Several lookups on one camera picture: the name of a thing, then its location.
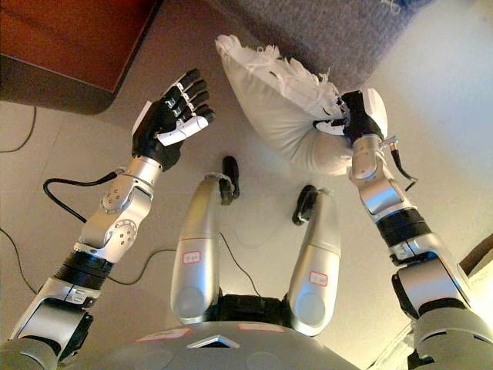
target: black cable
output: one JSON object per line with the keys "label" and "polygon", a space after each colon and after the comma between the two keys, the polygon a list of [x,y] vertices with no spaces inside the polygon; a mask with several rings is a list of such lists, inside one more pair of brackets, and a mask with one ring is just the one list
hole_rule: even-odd
{"label": "black cable", "polygon": [[257,293],[257,295],[259,296],[259,298],[262,298],[262,296],[260,295],[259,291],[257,290],[257,288],[255,287],[255,284],[253,283],[253,279],[252,277],[250,276],[250,274],[248,274],[241,266],[240,264],[238,264],[238,261],[236,260],[236,258],[234,257],[233,255],[233,252],[231,251],[231,248],[230,246],[228,245],[228,242],[226,241],[226,238],[224,237],[223,233],[219,233],[221,234],[221,237],[223,238],[224,240],[224,244],[226,245],[226,247],[228,248],[228,251],[230,252],[231,254],[231,257],[234,261],[234,263],[238,266],[238,268],[250,279],[250,283],[252,283],[252,287],[253,289],[255,290],[255,293]]}
{"label": "black cable", "polygon": [[18,269],[21,271],[21,276],[22,276],[22,280],[24,280],[25,284],[28,286],[29,290],[32,291],[35,295],[38,294],[38,292],[36,291],[36,289],[34,289],[30,283],[28,282],[28,279],[25,278],[25,275],[24,275],[24,271],[22,270],[22,265],[21,265],[21,259],[20,257],[18,256],[18,250],[17,250],[17,246],[15,245],[15,242],[14,240],[11,238],[10,235],[7,234],[7,232],[5,230],[3,230],[1,227],[0,227],[0,231],[10,240],[10,242],[12,243],[12,246],[14,247],[14,251],[15,251],[15,255],[17,256],[17,264],[18,264]]}
{"label": "black cable", "polygon": [[146,262],[144,263],[144,266],[142,267],[142,270],[140,271],[140,274],[139,276],[137,277],[137,279],[133,280],[133,281],[128,281],[128,282],[125,282],[125,281],[119,281],[119,280],[116,280],[116,279],[113,279],[112,277],[108,277],[109,280],[117,283],[117,284],[121,284],[121,285],[134,285],[136,283],[139,282],[139,280],[142,278],[142,276],[144,275],[144,272],[146,272],[146,269],[147,269],[147,265],[149,264],[149,262],[151,261],[151,258],[153,258],[156,254],[158,253],[161,253],[161,252],[176,252],[176,249],[158,249],[156,251],[153,251],[146,259]]}
{"label": "black cable", "polygon": [[33,106],[33,112],[32,112],[32,124],[31,124],[31,129],[29,130],[29,133],[27,135],[27,137],[24,139],[24,141],[22,142],[21,145],[19,145],[18,147],[14,148],[14,149],[8,149],[8,150],[0,150],[0,153],[14,153],[14,152],[17,152],[18,150],[22,149],[24,147],[24,145],[29,141],[29,139],[31,139],[31,135],[32,135],[32,132],[34,131],[34,126],[36,124],[36,115],[37,115],[37,112],[38,112],[38,109]]}
{"label": "black cable", "polygon": [[411,183],[407,185],[405,191],[408,191],[411,189],[417,182],[418,179],[416,177],[412,177],[410,174],[408,174],[406,171],[404,171],[404,168],[402,168],[401,164],[401,156],[399,155],[399,149],[393,149],[391,150],[392,158],[394,158],[395,166],[399,170],[399,172],[404,176],[406,179],[410,180]]}
{"label": "black cable", "polygon": [[49,199],[53,200],[55,203],[57,203],[61,208],[72,214],[73,216],[77,217],[79,220],[81,220],[83,223],[85,223],[87,220],[75,212],[72,208],[67,206],[65,203],[63,203],[61,200],[59,200],[57,197],[55,197],[52,192],[49,190],[48,185],[50,183],[66,183],[68,185],[75,185],[77,187],[94,187],[96,185],[100,185],[102,183],[107,183],[110,180],[113,180],[116,177],[116,172],[112,171],[108,173],[106,176],[101,177],[99,180],[96,181],[90,181],[88,183],[84,183],[82,181],[74,181],[74,180],[67,180],[67,179],[59,179],[59,178],[52,178],[52,179],[47,179],[45,183],[43,184],[43,190],[45,191],[45,194],[48,196]]}

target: white pillow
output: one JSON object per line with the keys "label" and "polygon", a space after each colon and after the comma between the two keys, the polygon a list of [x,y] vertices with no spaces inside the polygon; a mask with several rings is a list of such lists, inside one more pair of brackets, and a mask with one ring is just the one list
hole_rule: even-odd
{"label": "white pillow", "polygon": [[305,170],[343,175],[352,151],[342,136],[322,133],[316,120],[340,119],[339,92],[296,59],[281,59],[276,46],[256,52],[234,36],[216,40],[231,87],[246,117],[265,142]]}

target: white sticker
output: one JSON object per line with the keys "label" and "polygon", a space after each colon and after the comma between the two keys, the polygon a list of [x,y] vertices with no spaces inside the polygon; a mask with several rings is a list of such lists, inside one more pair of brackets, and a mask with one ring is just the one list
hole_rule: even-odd
{"label": "white sticker", "polygon": [[242,322],[241,324],[238,324],[238,328],[247,331],[275,331],[276,333],[284,333],[284,329],[274,324]]}
{"label": "white sticker", "polygon": [[200,262],[200,252],[188,252],[183,254],[183,264],[198,264]]}
{"label": "white sticker", "polygon": [[170,329],[165,331],[160,331],[158,333],[149,334],[141,339],[137,339],[136,341],[171,341],[173,339],[178,339],[188,334],[190,328],[179,328],[179,329]]}
{"label": "white sticker", "polygon": [[326,274],[320,272],[311,271],[310,272],[310,283],[315,285],[320,285],[321,287],[326,287],[328,282],[328,277]]}

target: robot leg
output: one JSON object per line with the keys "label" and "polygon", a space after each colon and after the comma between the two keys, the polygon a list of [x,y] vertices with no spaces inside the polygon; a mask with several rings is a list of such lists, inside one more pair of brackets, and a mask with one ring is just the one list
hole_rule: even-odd
{"label": "robot leg", "polygon": [[301,197],[315,196],[315,199],[313,206],[310,205],[310,221],[291,277],[287,303],[291,326],[305,335],[315,336],[327,326],[334,312],[340,231],[334,194],[313,187],[308,190]]}
{"label": "robot leg", "polygon": [[220,178],[197,187],[179,236],[171,285],[171,309],[183,324],[207,320],[219,287]]}

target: humanoid robot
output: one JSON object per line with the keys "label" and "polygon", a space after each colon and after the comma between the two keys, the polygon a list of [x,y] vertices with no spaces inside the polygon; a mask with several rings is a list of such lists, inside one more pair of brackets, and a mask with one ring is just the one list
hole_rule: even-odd
{"label": "humanoid robot", "polygon": [[[132,246],[150,211],[154,186],[179,159],[185,138],[213,121],[208,94],[193,70],[163,97],[147,103],[132,132],[132,161],[115,172],[99,209],[73,252],[50,277],[0,347],[0,369],[51,370],[87,336],[90,308],[114,264]],[[409,369],[493,368],[493,333],[473,312],[468,279],[440,238],[389,172],[397,141],[386,140],[387,118],[372,89],[341,97],[342,125],[354,155],[350,180],[399,267],[392,283],[401,308],[415,321]],[[222,295],[218,279],[218,212],[239,196],[232,157],[209,173],[190,203],[173,268],[171,307],[183,326],[124,345],[71,369],[356,369],[311,337],[329,323],[337,291],[340,237],[334,196],[305,187],[293,221],[307,232],[284,299]]]}

